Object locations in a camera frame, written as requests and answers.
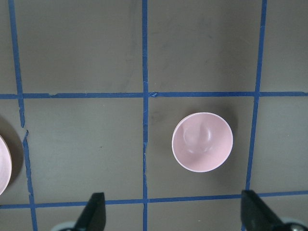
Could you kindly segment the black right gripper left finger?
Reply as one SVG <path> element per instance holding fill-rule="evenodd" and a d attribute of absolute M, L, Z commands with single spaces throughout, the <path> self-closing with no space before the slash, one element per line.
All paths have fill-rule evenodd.
<path fill-rule="evenodd" d="M 104 193 L 93 193 L 72 230 L 103 231 L 105 226 L 106 209 Z"/>

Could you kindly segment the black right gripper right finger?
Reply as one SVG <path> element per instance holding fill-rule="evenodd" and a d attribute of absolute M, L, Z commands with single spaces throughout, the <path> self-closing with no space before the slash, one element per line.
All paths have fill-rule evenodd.
<path fill-rule="evenodd" d="M 241 222 L 247 231 L 295 231 L 295 223 L 283 222 L 253 190 L 241 193 Z"/>

